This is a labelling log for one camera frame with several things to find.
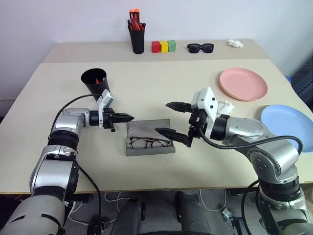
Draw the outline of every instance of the pink plate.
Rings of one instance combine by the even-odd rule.
[[[243,68],[224,70],[220,82],[229,96],[242,101],[260,99],[268,92],[268,86],[260,75]]]

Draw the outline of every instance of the eyeglasses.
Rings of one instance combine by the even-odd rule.
[[[203,45],[200,45],[197,43],[192,43],[188,44],[187,48],[190,53],[198,53],[200,49],[203,50],[204,53],[212,53],[214,49],[214,44],[205,43]]]
[[[146,149],[148,147],[148,143],[151,144],[151,148],[167,147],[170,144],[168,140],[150,137],[130,137],[130,140],[131,142],[129,144],[133,149]]]

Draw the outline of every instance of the table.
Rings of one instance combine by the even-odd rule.
[[[227,99],[234,104],[231,113],[234,117],[259,118],[267,105],[286,104],[313,119],[312,112],[262,49],[251,40],[243,42],[242,49],[227,47],[223,41],[214,42],[214,53],[200,51],[196,55],[180,51],[187,42],[178,42],[178,51],[172,54],[152,54],[146,47],[142,55],[131,53],[125,46],[127,43],[115,43],[120,45],[120,54],[124,50],[122,57],[114,56],[116,47],[112,44],[54,47],[0,125],[0,192],[29,193],[29,177],[47,145],[53,119],[65,103],[89,94],[80,76],[90,68],[103,68],[107,72],[115,97],[111,107],[116,112],[129,113],[135,120],[170,118],[171,128],[182,133],[188,131],[189,114],[170,110],[165,103],[190,103],[194,93],[207,86],[218,100]],[[92,53],[98,51],[95,59],[91,52],[83,56],[88,48],[93,48]],[[249,51],[260,53],[251,55]],[[112,61],[104,52],[112,55]],[[247,68],[261,75],[268,84],[266,96],[252,102],[228,97],[219,86],[219,75],[232,67]],[[87,97],[70,107],[95,110],[96,103]],[[191,148],[176,142],[175,154],[126,157],[126,124],[115,126],[115,133],[97,127],[83,130],[78,145],[77,161],[101,191],[239,188],[257,179],[246,157],[235,150],[215,149],[202,140],[194,140]],[[297,162],[300,182],[313,181],[312,166],[313,153],[302,153]],[[80,173],[77,192],[91,191],[95,189]]]

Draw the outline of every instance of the black pen holder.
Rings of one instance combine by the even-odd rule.
[[[133,52],[135,54],[141,54],[145,51],[145,29],[141,31],[134,31],[128,27],[129,34],[131,36]]]
[[[104,89],[109,89],[107,73],[102,69],[87,70],[82,75],[82,82],[87,86],[91,94],[102,94]],[[94,99],[97,101],[99,95],[95,95]]]

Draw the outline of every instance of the crumpled tissue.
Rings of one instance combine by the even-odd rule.
[[[225,114],[228,115],[231,113],[231,111],[235,108],[235,106],[230,103],[228,100],[225,100],[225,102],[219,102],[219,105],[217,107],[217,113],[219,115]]]
[[[236,41],[233,39],[230,39],[227,41],[228,45],[235,48],[242,48],[244,47],[244,44],[242,44],[240,41]]]

